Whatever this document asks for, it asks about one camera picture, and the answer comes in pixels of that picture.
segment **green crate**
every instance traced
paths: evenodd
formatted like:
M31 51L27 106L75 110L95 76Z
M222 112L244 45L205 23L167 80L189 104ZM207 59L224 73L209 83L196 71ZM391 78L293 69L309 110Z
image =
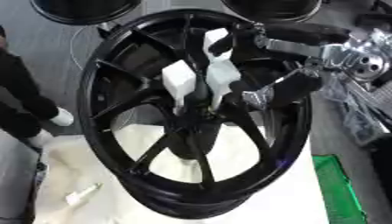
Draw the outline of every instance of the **green crate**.
M330 223L368 223L339 159L334 155L313 156L313 163Z

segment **rim lip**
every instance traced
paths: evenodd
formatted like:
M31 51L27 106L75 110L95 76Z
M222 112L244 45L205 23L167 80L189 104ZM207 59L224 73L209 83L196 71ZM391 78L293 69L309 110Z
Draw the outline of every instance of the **rim lip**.
M241 18L234 17L222 12L217 12L213 10L200 10L200 9L185 9L185 10L168 10L164 12L159 12L156 14L151 14L145 17L140 17L128 24L126 24L122 29L118 32L111 35L107 41L103 42L94 52L93 56L90 57L87 66L83 72L82 80L80 84L79 93L77 95L78 99L78 110L80 116L80 125L82 130L86 136L87 141L92 147L94 154L101 160L101 162L111 170L124 184L129 184L135 187L140 187L139 189L143 189L143 191L154 197L176 201L181 199L181 203L201 203L206 204L207 202L211 203L220 203L222 200L235 200L238 197L243 197L244 195L250 195L259 191L260 189L267 186L269 183L273 182L280 176L282 176L289 168L292 166L294 161L297 160L300 152L302 151L303 146L307 140L311 124L312 124L312 112L311 112L311 101L310 98L304 99L304 105L300 108L297 115L297 125L294 133L291 133L293 136L291 139L294 139L292 143L289 144L287 151L289 152L286 155L290 156L290 161L283 166L276 168L273 172L266 175L263 179L259 179L258 181L252 181L253 184L247 185L244 187L237 187L239 191L236 192L216 192L216 191L205 191L199 192L201 194L195 195L196 185L188 184L188 183L179 183L174 180L169 180L166 178L162 178L158 175L151 174L151 177L148 179L140 178L140 176L132 176L132 175L123 175L123 167L121 167L109 154L107 154L107 148L102 144L101 139L99 139L98 132L93 129L95 123L92 119L86 119L86 116L91 116L92 111L89 107L91 102L91 90L93 86L93 82L95 80L97 67L95 65L95 60L98 58L105 58L102 56L108 56L112 52L112 50L121 43L126 37L128 37L127 33L131 28L138 27L144 28L147 25L154 24L153 20L165 21L166 19L179 18L179 15L187 15L187 14L198 14L202 13L203 18L206 17L224 17L230 18L237 21L244 21ZM246 170L244 173L254 173L255 169L259 169L259 167L252 167ZM216 182L215 184L224 184L226 181L233 180L235 178L240 177L241 175L225 179L220 182ZM160 188L152 185L151 182L156 181L164 181L166 184L169 182L173 182L177 184L170 183L169 185L161 185ZM184 185L194 186L193 188L184 187ZM178 187L181 190L186 190L185 194L178 193Z
M127 3L122 8L111 12L107 16L99 16L99 17L85 17L82 19L73 18L73 17L60 17L56 16L48 11L45 11L42 7L38 6L36 0L30 0L32 8L44 18L47 18L53 22L60 23L63 25L98 25L101 23L105 23L108 21L112 21L118 19L125 14L133 11L137 6L140 5L142 0L135 0L134 3Z
M250 21L262 22L262 23L279 23L279 22L304 22L312 17L314 17L320 10L322 5L322 0L318 0L317 4L314 8L309 10L309 12L305 13L304 15L297 16L297 17L270 17L270 18L262 18L255 19L254 17L248 17L243 13L243 11L236 9L232 4L230 4L227 0L221 0L226 7L228 7L231 11L237 13L243 18L246 18Z

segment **white block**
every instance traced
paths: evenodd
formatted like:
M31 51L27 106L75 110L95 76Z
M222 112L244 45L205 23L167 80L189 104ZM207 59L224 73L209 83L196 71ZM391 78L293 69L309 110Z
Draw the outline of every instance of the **white block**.
M206 83L213 91L214 110L221 105L223 96L231 92L230 83L240 79L241 73L230 60L215 62L208 67Z
M184 97L195 90L195 72L183 60L179 60L165 67L162 74L164 87L179 104L177 106L183 106Z
M228 30L226 30L225 28L220 28L217 30L213 30L213 31L208 31L206 32L205 36L204 36L204 46L203 46L203 50L204 53L206 54L206 56L209 58L209 60L211 61L211 63L215 62L215 61L223 61L223 60L229 60L231 58L231 55L233 54L233 50L230 50L228 52L224 52L221 56L219 57L215 57L213 54L211 54L208 51L208 48L215 42L217 42L220 39L223 39L224 37L226 37L228 35Z

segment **person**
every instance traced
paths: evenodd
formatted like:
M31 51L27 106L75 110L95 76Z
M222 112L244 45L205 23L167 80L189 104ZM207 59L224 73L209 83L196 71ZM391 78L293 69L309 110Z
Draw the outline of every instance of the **person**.
M34 147L43 148L53 135L42 128L40 121L69 126L74 117L39 92L22 59L10 54L7 45L5 30L0 25L0 86L21 101L28 113L18 112L0 102L0 129L17 139L27 140Z

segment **black pants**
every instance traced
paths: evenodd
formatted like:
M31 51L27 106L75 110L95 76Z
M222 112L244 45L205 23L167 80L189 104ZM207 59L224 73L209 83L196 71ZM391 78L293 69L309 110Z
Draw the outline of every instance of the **black pants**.
M0 49L0 86L22 102L30 114L19 113L0 102L0 128L16 138L35 137L41 131L39 120L54 118L58 109L39 88L23 61Z

